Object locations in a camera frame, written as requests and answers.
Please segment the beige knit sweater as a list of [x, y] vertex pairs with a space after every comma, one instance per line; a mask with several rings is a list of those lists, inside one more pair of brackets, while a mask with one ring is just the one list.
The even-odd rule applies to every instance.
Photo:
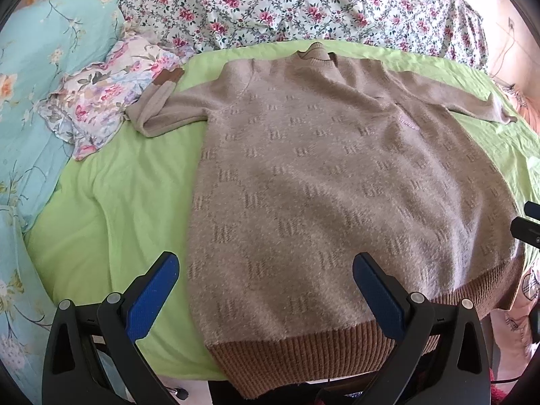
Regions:
[[315, 43], [237, 59], [188, 90], [148, 86], [127, 115], [156, 137], [208, 125], [189, 217], [189, 307], [247, 399], [381, 366], [391, 349], [352, 277], [370, 253], [411, 291], [478, 314], [513, 304], [523, 246], [499, 169], [456, 120], [487, 100]]

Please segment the green bed sheet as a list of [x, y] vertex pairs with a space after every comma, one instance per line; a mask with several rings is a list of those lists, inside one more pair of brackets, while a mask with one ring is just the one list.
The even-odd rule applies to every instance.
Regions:
[[[178, 90], [216, 79], [234, 59], [277, 59], [305, 50], [296, 40], [205, 52], [191, 58]], [[320, 40], [339, 55], [379, 59], [393, 71], [414, 71], [484, 99], [499, 94], [482, 71], [454, 60], [400, 50]], [[523, 119], [490, 125], [455, 116], [504, 175], [518, 207], [539, 202], [539, 136]], [[111, 143], [84, 161], [70, 161], [55, 192], [25, 235], [30, 259], [53, 302], [99, 303], [144, 273], [163, 250], [181, 261], [187, 240], [193, 179], [205, 123], [145, 138], [125, 121]], [[139, 348], [158, 375], [221, 380], [223, 375], [196, 332], [185, 279], [175, 285], [150, 335]]]

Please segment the white pink floral quilt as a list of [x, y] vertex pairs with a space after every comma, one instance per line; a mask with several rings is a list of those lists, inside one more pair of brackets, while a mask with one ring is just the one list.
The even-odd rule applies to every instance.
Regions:
[[301, 39], [399, 49], [485, 70], [481, 16], [465, 0], [120, 0], [126, 20], [177, 51]]

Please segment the pastel floral ruffled pillow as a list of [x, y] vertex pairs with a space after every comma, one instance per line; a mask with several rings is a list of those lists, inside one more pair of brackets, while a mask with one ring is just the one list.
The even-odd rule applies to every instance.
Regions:
[[176, 54], [129, 31], [103, 62], [64, 77], [37, 112], [56, 137], [73, 147], [72, 158], [81, 161], [113, 139], [128, 106], [162, 71], [181, 68], [191, 55], [191, 50]]

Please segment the turquoise floral quilt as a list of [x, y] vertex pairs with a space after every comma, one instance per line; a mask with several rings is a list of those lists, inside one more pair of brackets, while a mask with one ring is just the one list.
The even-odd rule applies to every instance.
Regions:
[[35, 401], [55, 307], [23, 235], [72, 154], [37, 105], [63, 76], [105, 58], [123, 30], [118, 1], [38, 0], [1, 30], [1, 363]]

